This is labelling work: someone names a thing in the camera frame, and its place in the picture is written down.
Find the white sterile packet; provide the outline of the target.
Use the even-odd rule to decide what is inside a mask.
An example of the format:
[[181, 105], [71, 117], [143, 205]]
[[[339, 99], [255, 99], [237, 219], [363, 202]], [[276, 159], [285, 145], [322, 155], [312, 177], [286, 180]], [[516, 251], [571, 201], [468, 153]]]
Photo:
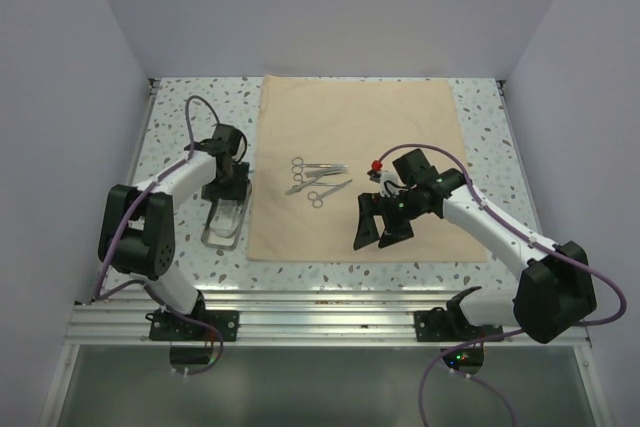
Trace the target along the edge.
[[219, 200], [213, 208], [209, 229], [218, 237], [233, 236], [241, 223], [244, 205], [235, 200]]

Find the steel scalpel handle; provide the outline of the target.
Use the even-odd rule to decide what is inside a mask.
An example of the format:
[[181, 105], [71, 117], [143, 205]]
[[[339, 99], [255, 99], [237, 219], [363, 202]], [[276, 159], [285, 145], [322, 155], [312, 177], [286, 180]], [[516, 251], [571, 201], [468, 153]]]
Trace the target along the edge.
[[310, 186], [319, 186], [321, 185], [321, 182], [319, 181], [318, 177], [311, 177], [303, 182], [300, 182], [294, 186], [292, 186], [290, 189], [288, 189], [284, 195], [285, 196], [289, 196], [289, 195], [293, 195], [296, 194], [300, 191], [302, 191], [303, 189], [310, 187]]

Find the steel forceps with rings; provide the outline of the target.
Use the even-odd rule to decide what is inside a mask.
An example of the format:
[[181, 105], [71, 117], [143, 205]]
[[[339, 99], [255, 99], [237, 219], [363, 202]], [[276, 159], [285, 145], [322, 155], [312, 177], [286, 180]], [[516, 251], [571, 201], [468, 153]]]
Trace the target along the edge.
[[294, 174], [293, 175], [293, 180], [298, 185], [303, 185], [303, 186], [307, 186], [307, 185], [310, 185], [310, 186], [336, 186], [337, 183], [335, 182], [335, 177], [336, 177], [336, 174], [311, 176], [311, 177], [305, 177], [302, 174]]

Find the steel tweezers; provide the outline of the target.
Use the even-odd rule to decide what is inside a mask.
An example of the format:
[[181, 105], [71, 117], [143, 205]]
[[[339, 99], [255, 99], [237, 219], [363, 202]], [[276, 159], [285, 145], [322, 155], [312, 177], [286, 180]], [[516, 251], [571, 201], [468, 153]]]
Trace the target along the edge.
[[306, 172], [305, 177], [308, 179], [321, 178], [321, 177], [331, 176], [331, 175], [340, 175], [347, 172], [348, 172], [347, 167], [322, 168], [322, 169], [311, 170]]

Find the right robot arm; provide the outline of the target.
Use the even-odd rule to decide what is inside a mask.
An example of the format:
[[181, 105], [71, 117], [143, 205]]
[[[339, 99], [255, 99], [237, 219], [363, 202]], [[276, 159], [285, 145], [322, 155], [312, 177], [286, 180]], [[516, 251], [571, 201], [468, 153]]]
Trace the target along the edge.
[[574, 242], [563, 245], [525, 228], [473, 187], [462, 164], [440, 172], [420, 148], [393, 162], [374, 161], [368, 172], [379, 186], [358, 196], [356, 250], [383, 249], [413, 238], [412, 221], [432, 214], [480, 242], [514, 276], [514, 292], [469, 287], [442, 307], [414, 315], [421, 342], [470, 341], [520, 328], [547, 344], [579, 324], [597, 306], [587, 255]]

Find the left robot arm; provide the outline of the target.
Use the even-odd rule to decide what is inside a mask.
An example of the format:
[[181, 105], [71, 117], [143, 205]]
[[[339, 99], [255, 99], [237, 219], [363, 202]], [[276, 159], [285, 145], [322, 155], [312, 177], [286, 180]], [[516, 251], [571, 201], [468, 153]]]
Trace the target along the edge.
[[112, 187], [102, 221], [98, 257], [142, 284], [159, 304], [176, 311], [172, 326], [185, 339], [201, 337], [208, 316], [202, 295], [174, 265], [174, 213], [193, 195], [210, 204], [202, 241], [233, 249], [251, 193], [248, 142], [239, 129], [219, 124], [211, 137], [191, 142], [184, 156], [135, 185]]

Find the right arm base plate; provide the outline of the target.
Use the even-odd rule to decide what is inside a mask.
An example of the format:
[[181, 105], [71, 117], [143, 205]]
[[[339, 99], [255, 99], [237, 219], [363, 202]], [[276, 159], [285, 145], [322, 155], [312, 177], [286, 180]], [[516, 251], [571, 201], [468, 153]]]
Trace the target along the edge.
[[461, 343], [503, 333], [501, 327], [472, 326], [442, 307], [414, 312], [413, 325], [418, 342]]

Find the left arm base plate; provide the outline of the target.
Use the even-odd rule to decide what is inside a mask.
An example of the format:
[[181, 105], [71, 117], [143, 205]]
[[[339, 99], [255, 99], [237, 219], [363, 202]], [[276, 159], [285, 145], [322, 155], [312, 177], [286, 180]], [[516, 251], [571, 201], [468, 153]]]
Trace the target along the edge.
[[235, 342], [240, 326], [240, 314], [234, 310], [205, 310], [191, 318], [157, 309], [145, 319], [150, 322], [149, 339], [165, 342]]

